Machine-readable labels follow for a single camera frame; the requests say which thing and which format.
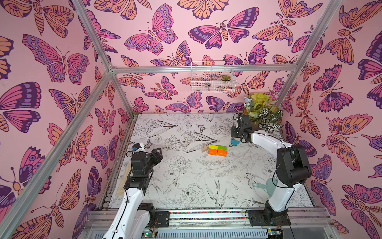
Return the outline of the natural wood triangle block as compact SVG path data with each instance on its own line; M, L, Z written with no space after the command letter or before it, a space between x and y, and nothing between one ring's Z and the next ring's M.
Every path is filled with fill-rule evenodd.
M202 152L206 152L209 150L209 146L208 145L204 145L203 148L202 148Z

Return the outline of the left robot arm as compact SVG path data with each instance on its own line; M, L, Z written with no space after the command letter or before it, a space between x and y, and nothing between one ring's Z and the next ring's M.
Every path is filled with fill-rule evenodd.
M163 159L162 149L155 148L147 152L139 146L133 147L130 159L131 170L123 186L122 203L111 226L104 234L104 239L140 239L145 228L152 224L154 207L143 203L150 184L154 166Z

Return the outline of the yellow block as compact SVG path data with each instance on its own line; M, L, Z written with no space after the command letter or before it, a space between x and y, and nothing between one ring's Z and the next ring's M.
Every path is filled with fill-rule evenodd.
M209 149L218 150L218 146L217 146L217 145L212 145L212 144L210 144L210 145L209 145Z

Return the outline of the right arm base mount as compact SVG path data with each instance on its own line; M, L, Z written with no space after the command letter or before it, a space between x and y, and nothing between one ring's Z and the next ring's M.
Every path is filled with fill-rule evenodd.
M274 212L271 208L247 210L246 217L251 226L290 226L287 212Z

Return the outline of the green rectangular block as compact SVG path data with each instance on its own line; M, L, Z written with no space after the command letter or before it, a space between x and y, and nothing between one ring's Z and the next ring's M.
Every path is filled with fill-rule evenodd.
M219 145L217 149L218 150L222 150L222 151L227 151L227 147L226 146Z

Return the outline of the teal triangle block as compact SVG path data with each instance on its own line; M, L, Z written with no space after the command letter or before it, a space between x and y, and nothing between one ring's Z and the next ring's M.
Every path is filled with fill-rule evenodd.
M230 147L238 146L240 144L240 141L232 139L230 141Z

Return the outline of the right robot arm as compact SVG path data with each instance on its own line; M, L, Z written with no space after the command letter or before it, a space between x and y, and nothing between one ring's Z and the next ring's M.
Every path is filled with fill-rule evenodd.
M272 182L276 188L265 204L265 215L277 216L285 213L295 190L312 176L305 147L299 143L284 142L254 128L248 115L239 113L236 120L237 125L231 128L231 137L258 145L276 158L274 173L278 181Z

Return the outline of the orange small block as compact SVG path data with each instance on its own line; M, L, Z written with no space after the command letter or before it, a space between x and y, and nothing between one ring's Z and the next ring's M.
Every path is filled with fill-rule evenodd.
M209 148L208 155L217 155L217 154L218 154L217 149Z

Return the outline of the orange long rectangular block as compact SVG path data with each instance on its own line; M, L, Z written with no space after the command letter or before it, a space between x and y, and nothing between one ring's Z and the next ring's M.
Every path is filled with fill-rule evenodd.
M227 156L227 151L226 151L226 150L220 150L220 149L218 149L218 150L217 150L217 156L223 156L223 157L226 157L226 156Z

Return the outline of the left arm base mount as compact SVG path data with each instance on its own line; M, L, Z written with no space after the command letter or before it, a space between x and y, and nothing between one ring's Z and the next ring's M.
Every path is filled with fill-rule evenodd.
M137 231L138 229L148 230L154 228L167 228L169 227L169 221L169 211L155 211L153 213L145 210L139 210L136 212L129 230Z

